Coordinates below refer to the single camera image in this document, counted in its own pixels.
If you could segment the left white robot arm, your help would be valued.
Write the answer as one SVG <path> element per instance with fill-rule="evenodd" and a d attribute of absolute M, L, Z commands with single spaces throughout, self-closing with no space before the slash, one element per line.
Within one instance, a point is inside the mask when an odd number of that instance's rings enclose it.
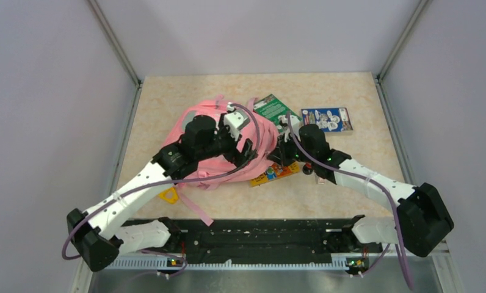
<path fill-rule="evenodd" d="M 179 184 L 226 181 L 242 173 L 258 154 L 258 121 L 239 111 L 218 118 L 196 115 L 124 186 L 101 202 L 74 209 L 66 216 L 68 234 L 61 257 L 75 257 L 94 271 L 105 269 L 120 255 L 149 247 L 173 252 L 180 236 L 165 220 L 126 226 L 151 199 Z"/>

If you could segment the green red-spined book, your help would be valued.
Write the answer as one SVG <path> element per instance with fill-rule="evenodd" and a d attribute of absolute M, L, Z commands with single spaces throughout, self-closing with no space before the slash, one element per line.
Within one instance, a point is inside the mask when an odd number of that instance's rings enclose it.
<path fill-rule="evenodd" d="M 253 110 L 260 116 L 270 120 L 277 128 L 279 134 L 286 130 L 281 124 L 281 118 L 285 118 L 288 112 L 291 114 L 292 120 L 295 120 L 295 118 L 298 121 L 301 120 L 292 109 L 273 94 L 256 100 L 253 104 Z"/>

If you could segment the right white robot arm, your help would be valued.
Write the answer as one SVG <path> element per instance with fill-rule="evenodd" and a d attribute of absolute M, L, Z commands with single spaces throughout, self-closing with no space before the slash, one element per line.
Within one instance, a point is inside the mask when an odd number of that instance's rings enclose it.
<path fill-rule="evenodd" d="M 394 244 L 426 257 L 455 227 L 435 186 L 403 183 L 367 168 L 351 155 L 331 148 L 315 125 L 280 123 L 277 146 L 269 159 L 281 165 L 302 162 L 306 174 L 359 192 L 390 211 L 391 217 L 354 219 L 342 235 L 349 251 L 359 251 L 369 243 Z"/>

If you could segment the pink student backpack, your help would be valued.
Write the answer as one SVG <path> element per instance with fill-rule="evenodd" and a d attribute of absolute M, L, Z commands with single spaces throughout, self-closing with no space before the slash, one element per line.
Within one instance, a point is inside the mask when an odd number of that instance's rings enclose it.
<path fill-rule="evenodd" d="M 233 104 L 238 109 L 246 111 L 250 117 L 250 123 L 242 130 L 242 139 L 238 144 L 238 149 L 241 150 L 246 139 L 253 142 L 255 158 L 246 166 L 236 167 L 223 156 L 197 162 L 180 151 L 180 136 L 184 133 L 185 125 L 194 117 L 207 115 L 219 121 L 220 116 L 227 113 L 227 106 L 232 103 L 225 100 L 222 95 L 188 108 L 180 116 L 152 161 L 159 163 L 165 170 L 165 176 L 171 177 L 176 184 L 187 183 L 203 189 L 215 189 L 222 183 L 247 181 L 258 177 L 272 165 L 267 155 L 276 147 L 279 132 L 270 120 L 251 110 L 253 102 L 251 99 L 245 107 Z"/>

